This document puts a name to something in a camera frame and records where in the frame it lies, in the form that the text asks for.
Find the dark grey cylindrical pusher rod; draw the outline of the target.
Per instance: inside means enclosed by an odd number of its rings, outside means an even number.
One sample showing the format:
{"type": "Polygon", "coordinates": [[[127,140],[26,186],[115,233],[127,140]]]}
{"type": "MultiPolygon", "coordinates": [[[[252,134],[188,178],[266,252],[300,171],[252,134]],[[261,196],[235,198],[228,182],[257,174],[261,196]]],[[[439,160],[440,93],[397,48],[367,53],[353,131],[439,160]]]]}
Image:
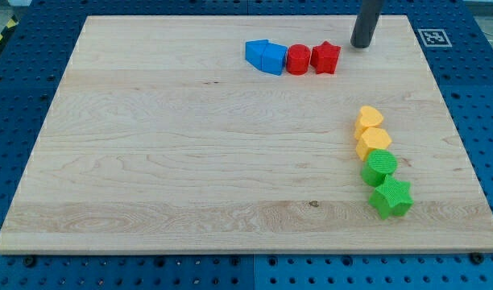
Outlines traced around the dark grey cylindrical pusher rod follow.
{"type": "Polygon", "coordinates": [[[384,0],[362,0],[350,38],[354,48],[368,48],[371,45],[383,4],[384,0]]]}

